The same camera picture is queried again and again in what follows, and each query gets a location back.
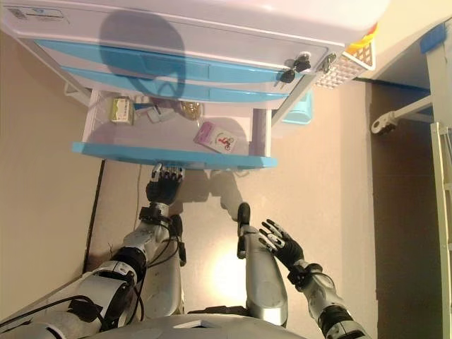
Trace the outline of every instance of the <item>black cable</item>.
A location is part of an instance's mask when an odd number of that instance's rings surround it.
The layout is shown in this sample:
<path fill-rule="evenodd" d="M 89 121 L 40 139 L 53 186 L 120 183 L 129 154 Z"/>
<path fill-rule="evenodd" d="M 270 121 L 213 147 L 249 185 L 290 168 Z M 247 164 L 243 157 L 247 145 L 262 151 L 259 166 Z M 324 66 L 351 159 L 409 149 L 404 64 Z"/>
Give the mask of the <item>black cable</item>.
<path fill-rule="evenodd" d="M 172 221 L 171 221 L 171 219 L 169 219 L 169 218 L 165 218 L 166 220 L 166 222 L 168 223 L 168 225 L 169 225 L 169 227 L 173 227 L 173 225 L 172 225 Z M 165 225 L 162 225 L 162 224 L 159 224 L 159 226 L 162 226 L 163 228 L 165 228 L 167 231 L 168 231 L 168 233 L 169 233 L 169 236 L 171 237 L 171 232 L 170 232 L 170 229 L 169 229 L 169 227 L 167 227 L 167 226 L 165 226 Z M 180 248 L 180 245 L 179 245 L 179 243 L 180 243 L 180 241 L 179 241 L 179 237 L 177 236 L 177 238 L 176 238 L 176 241 L 177 241 L 177 247 L 176 247 L 176 250 L 173 252 L 173 253 L 171 253 L 171 255 L 170 256 L 168 256 L 166 259 L 164 259 L 164 260 L 161 260 L 161 261 L 158 261 L 158 262 L 156 262 L 165 252 L 166 252 L 166 250 L 168 249 L 168 247 L 170 246 L 170 242 L 171 242 L 172 240 L 169 238 L 168 240 L 167 240 L 167 244 L 166 244 L 166 246 L 164 247 L 164 249 L 148 264 L 148 265 L 146 265 L 146 268 L 147 269 L 149 269 L 149 268 L 151 268 L 151 267 L 155 267 L 155 266 L 157 266 L 157 265 L 160 265 L 160 264 L 162 264 L 162 263 L 164 263 L 164 262 L 166 262 L 166 261 L 168 261 L 168 260 L 170 260 L 173 256 L 175 256 L 176 255 L 176 253 L 178 252 L 178 250 L 179 250 L 179 248 Z"/>
<path fill-rule="evenodd" d="M 135 303 L 135 306 L 133 307 L 132 316 L 130 317 L 129 321 L 127 321 L 126 325 L 130 325 L 132 323 L 132 321 L 135 319 L 136 310 L 138 309 L 138 304 L 140 304 L 140 306 L 143 306 L 143 300 L 141 299 L 141 291 L 143 290 L 145 278 L 146 278 L 146 271 L 144 271 L 143 279 L 141 280 L 140 290 L 138 291 L 138 294 L 136 295 L 136 303 Z"/>
<path fill-rule="evenodd" d="M 143 304 L 143 300 L 141 299 L 141 296 L 138 293 L 138 290 L 136 289 L 136 287 L 134 287 L 133 290 L 135 291 L 136 297 L 138 298 L 138 301 L 140 302 L 140 309 L 141 309 L 140 321 L 143 321 L 144 320 L 144 304 Z"/>
<path fill-rule="evenodd" d="M 165 259 L 163 259 L 163 260 L 161 260 L 161 261 L 158 261 L 157 263 L 153 263 L 153 264 L 149 265 L 148 268 L 155 267 L 155 266 L 157 266 L 157 265 L 160 265 L 160 264 L 162 264 L 162 263 L 165 263 L 165 262 L 169 261 L 169 260 L 170 260 L 173 256 L 175 256 L 176 253 L 178 252 L 178 250 L 179 250 L 179 244 L 180 244 L 180 243 L 179 243 L 179 240 L 177 240 L 176 250 L 175 250 L 174 252 L 172 252 L 170 256 L 168 256 L 167 258 L 165 258 Z"/>
<path fill-rule="evenodd" d="M 3 323 L 0 323 L 0 328 L 4 327 L 10 323 L 13 323 L 14 321 L 17 321 L 19 319 L 25 318 L 26 316 L 30 316 L 32 314 L 35 314 L 37 312 L 40 312 L 42 310 L 48 309 L 52 306 L 58 305 L 58 304 L 62 304 L 64 302 L 70 302 L 71 300 L 76 300 L 76 299 L 81 299 L 81 300 L 85 300 L 86 302 L 89 302 L 90 304 L 92 304 L 96 310 L 96 317 L 99 319 L 100 323 L 102 324 L 102 328 L 107 329 L 108 328 L 108 324 L 105 321 L 105 319 L 102 317 L 102 315 L 100 314 L 100 311 L 97 309 L 97 305 L 88 297 L 86 297 L 85 295 L 74 295 L 73 297 L 67 297 L 61 300 L 57 300 L 55 302 L 51 302 L 50 304 L 38 307 L 37 309 L 33 309 L 31 311 L 25 312 L 23 314 L 20 314 L 18 316 L 15 316 L 7 321 L 4 321 Z"/>

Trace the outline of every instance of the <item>wire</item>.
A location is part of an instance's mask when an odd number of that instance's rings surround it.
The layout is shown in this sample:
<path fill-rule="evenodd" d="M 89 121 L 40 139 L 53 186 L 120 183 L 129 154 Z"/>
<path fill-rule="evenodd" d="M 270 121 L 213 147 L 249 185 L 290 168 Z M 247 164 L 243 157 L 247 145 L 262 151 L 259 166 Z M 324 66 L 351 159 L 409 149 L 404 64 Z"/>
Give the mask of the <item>wire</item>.
<path fill-rule="evenodd" d="M 310 272 L 310 275 L 321 275 L 322 277 L 328 278 L 331 281 L 331 284 L 333 284 L 333 287 L 336 289 L 333 279 L 328 274 L 322 272 Z"/>
<path fill-rule="evenodd" d="M 58 304 L 63 304 L 64 302 L 70 302 L 71 300 L 77 300 L 77 299 L 81 299 L 81 300 L 85 300 L 86 302 L 89 302 L 90 304 L 92 304 L 96 310 L 96 317 L 99 319 L 100 323 L 102 324 L 101 328 L 107 329 L 108 328 L 108 324 L 105 321 L 105 319 L 102 317 L 102 315 L 100 314 L 100 311 L 97 309 L 97 305 L 88 297 L 86 297 L 85 295 L 74 295 L 73 297 L 67 297 L 61 300 L 57 300 L 56 302 L 51 302 L 50 304 L 38 307 L 37 309 L 33 309 L 31 311 L 25 312 L 23 314 L 20 314 L 18 316 L 15 316 L 7 321 L 4 321 L 3 323 L 0 323 L 0 328 L 4 327 L 10 323 L 13 323 L 14 321 L 17 321 L 19 319 L 25 318 L 26 316 L 30 316 L 32 314 L 35 314 L 37 312 L 40 312 L 42 310 L 48 309 L 52 306 L 58 305 Z"/>
<path fill-rule="evenodd" d="M 136 208 L 135 208 L 135 220 L 133 221 L 133 230 L 136 229 L 136 222 L 138 221 L 138 205 L 140 204 L 140 179 L 142 165 L 138 166 L 138 176 L 136 178 Z"/>
<path fill-rule="evenodd" d="M 140 303 L 140 309 L 141 309 L 140 321 L 143 321 L 143 319 L 144 319 L 144 304 L 143 304 L 143 300 L 141 299 L 141 296 L 138 293 L 138 290 L 136 289 L 136 287 L 134 287 L 133 290 L 135 291 L 136 297 L 138 298 L 138 302 Z"/>
<path fill-rule="evenodd" d="M 132 316 L 130 317 L 129 321 L 127 321 L 126 325 L 130 325 L 132 323 L 132 321 L 135 319 L 136 310 L 138 309 L 138 303 L 140 304 L 140 306 L 143 307 L 143 300 L 141 299 L 141 291 L 143 290 L 145 277 L 146 277 L 146 271 L 144 271 L 143 279 L 141 279 L 140 290 L 138 291 L 138 293 L 136 295 L 136 303 L 135 303 L 135 307 L 133 308 Z"/>
<path fill-rule="evenodd" d="M 172 227 L 171 219 L 169 219 L 169 218 L 165 218 L 165 219 L 168 222 L 168 225 Z M 169 227 L 162 225 L 162 224 L 159 224 L 159 226 L 165 228 L 168 231 L 168 234 L 171 233 Z M 165 245 L 164 249 L 148 265 L 146 265 L 146 268 L 150 268 L 150 267 L 154 266 L 154 263 L 166 252 L 166 250 L 170 246 L 170 241 L 171 241 L 171 239 L 167 240 L 167 244 Z"/>
<path fill-rule="evenodd" d="M 177 240 L 177 246 L 176 246 L 176 249 L 174 250 L 174 252 L 171 253 L 170 256 L 168 256 L 167 258 L 165 258 L 165 259 L 163 259 L 163 260 L 161 260 L 161 261 L 158 261 L 157 263 L 151 263 L 151 264 L 148 266 L 148 268 L 155 267 L 155 266 L 157 266 L 157 265 L 161 265 L 162 263 L 165 263 L 165 262 L 169 261 L 169 260 L 170 260 L 173 256 L 175 256 L 176 253 L 178 252 L 178 250 L 179 250 L 179 244 L 180 244 L 180 242 L 179 242 L 179 240 Z"/>

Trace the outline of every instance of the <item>white basket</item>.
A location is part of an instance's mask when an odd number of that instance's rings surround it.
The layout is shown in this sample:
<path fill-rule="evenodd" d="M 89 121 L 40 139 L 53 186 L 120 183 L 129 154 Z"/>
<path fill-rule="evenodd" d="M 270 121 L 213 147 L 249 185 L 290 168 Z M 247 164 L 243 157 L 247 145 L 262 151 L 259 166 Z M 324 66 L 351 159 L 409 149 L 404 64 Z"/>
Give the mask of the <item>white basket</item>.
<path fill-rule="evenodd" d="M 356 78 L 365 71 L 373 71 L 374 69 L 375 44 L 372 40 L 370 44 L 358 49 L 353 55 L 343 52 L 340 58 L 331 65 L 330 71 L 327 74 L 323 74 L 322 77 L 317 80 L 316 85 L 326 88 L 335 88 Z"/>

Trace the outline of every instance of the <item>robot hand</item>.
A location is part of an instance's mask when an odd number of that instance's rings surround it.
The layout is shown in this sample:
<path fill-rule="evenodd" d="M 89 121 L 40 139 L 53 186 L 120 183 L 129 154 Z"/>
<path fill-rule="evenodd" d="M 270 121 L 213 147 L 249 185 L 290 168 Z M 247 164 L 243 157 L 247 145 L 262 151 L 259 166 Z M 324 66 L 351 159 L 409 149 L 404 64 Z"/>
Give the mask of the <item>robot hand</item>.
<path fill-rule="evenodd" d="M 290 269 L 298 260 L 304 259 L 301 246 L 276 222 L 267 219 L 267 222 L 262 222 L 262 226 L 266 229 L 259 230 L 259 241 L 285 267 Z"/>
<path fill-rule="evenodd" d="M 160 163 L 156 164 L 146 186 L 148 200 L 153 203 L 171 205 L 176 199 L 177 190 L 184 177 L 185 169 L 181 167 L 166 167 Z"/>

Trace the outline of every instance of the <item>light blue drawer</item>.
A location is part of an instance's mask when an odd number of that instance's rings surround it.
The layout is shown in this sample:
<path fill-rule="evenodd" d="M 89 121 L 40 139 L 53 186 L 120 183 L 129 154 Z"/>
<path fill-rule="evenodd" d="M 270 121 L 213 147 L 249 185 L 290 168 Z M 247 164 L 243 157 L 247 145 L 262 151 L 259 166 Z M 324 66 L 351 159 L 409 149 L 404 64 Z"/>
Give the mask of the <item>light blue drawer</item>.
<path fill-rule="evenodd" d="M 110 121 L 114 98 L 119 93 L 93 90 L 88 106 L 82 142 L 73 151 L 102 159 L 153 165 L 182 166 L 196 170 L 247 170 L 274 167 L 270 157 L 271 110 L 246 105 L 203 104 L 203 117 L 193 121 L 184 117 L 179 103 L 161 100 L 175 115 L 154 122 L 146 113 L 136 112 L 132 124 Z M 217 153 L 195 142 L 200 124 L 209 121 L 229 131 L 236 141 L 230 154 Z"/>
<path fill-rule="evenodd" d="M 180 166 L 191 170 L 251 170 L 275 167 L 278 163 L 272 157 L 163 150 L 99 143 L 74 143 L 72 151 L 108 160 L 144 165 L 155 165 L 161 162 L 164 165 Z"/>
<path fill-rule="evenodd" d="M 265 93 L 229 88 L 212 88 L 192 83 L 178 83 L 159 79 L 136 78 L 111 73 L 62 67 L 63 70 L 97 83 L 112 85 L 116 88 L 150 94 L 157 97 L 170 97 L 188 101 L 206 102 L 267 102 L 281 100 L 287 97 L 283 93 Z"/>
<path fill-rule="evenodd" d="M 53 49 L 73 57 L 134 73 L 170 76 L 178 81 L 265 83 L 275 82 L 280 76 L 279 70 L 276 69 L 264 69 L 135 49 L 54 40 L 35 40 L 35 42 L 41 47 Z"/>

